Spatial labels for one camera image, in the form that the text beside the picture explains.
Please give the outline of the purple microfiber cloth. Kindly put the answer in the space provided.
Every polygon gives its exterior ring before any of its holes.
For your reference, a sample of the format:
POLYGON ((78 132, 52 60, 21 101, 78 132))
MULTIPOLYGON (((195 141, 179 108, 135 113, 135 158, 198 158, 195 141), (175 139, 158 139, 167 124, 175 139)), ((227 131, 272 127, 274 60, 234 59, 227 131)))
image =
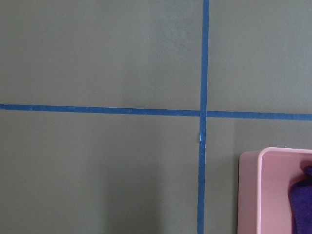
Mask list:
POLYGON ((290 189, 293 234, 312 233, 312 167, 305 167, 304 173, 307 177, 290 189))

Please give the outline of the pink plastic bin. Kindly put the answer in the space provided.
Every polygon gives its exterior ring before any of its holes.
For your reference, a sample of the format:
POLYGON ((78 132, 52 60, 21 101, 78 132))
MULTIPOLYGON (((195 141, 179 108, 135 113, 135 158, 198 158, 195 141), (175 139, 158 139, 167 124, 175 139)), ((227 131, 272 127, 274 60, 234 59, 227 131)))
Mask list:
POLYGON ((291 234, 290 188, 306 178, 312 164, 307 149, 268 147, 239 157, 239 234, 291 234))

